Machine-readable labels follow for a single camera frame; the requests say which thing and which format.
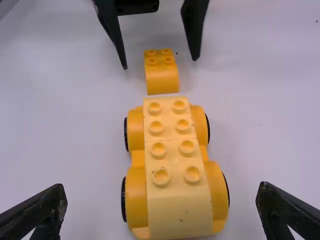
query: yellow plastic block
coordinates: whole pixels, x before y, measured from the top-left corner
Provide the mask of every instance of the yellow plastic block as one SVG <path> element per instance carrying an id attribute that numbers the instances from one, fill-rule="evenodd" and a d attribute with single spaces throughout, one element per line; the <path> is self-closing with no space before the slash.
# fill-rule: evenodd
<path id="1" fill-rule="evenodd" d="M 179 92 L 178 67 L 171 49 L 145 51 L 144 71 L 148 95 Z"/>
<path id="2" fill-rule="evenodd" d="M 144 99 L 144 142 L 197 138 L 193 125 L 186 97 Z"/>
<path id="3" fill-rule="evenodd" d="M 188 99 L 145 99 L 143 119 L 150 239 L 212 235 L 210 186 Z"/>

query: toy car wheel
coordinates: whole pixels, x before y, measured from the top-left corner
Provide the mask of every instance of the toy car wheel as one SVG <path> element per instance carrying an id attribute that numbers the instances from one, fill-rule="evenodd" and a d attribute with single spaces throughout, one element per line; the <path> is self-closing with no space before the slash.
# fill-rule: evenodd
<path id="1" fill-rule="evenodd" d="M 223 178 L 224 178 L 224 181 L 225 181 L 226 191 L 228 193 L 228 207 L 230 208 L 230 195 L 229 195 L 228 183 L 227 183 L 227 180 L 226 180 L 226 177 L 225 177 L 224 173 L 222 173 L 222 175 L 223 175 Z"/>
<path id="2" fill-rule="evenodd" d="M 122 180 L 121 185 L 121 212 L 123 221 L 127 222 L 127 215 L 126 215 L 126 177 Z"/>
<path id="3" fill-rule="evenodd" d="M 124 118 L 124 123 L 123 123 L 123 130 L 124 130 L 124 144 L 125 144 L 125 149 L 127 152 L 129 152 L 129 147 L 128 147 L 128 132 L 127 132 L 127 118 Z"/>
<path id="4" fill-rule="evenodd" d="M 209 144 L 209 142 L 210 142 L 210 123 L 209 123 L 209 119 L 208 119 L 207 114 L 205 113 L 204 115 L 205 115 L 205 119 L 206 119 L 206 126 L 208 128 L 208 144 Z"/>

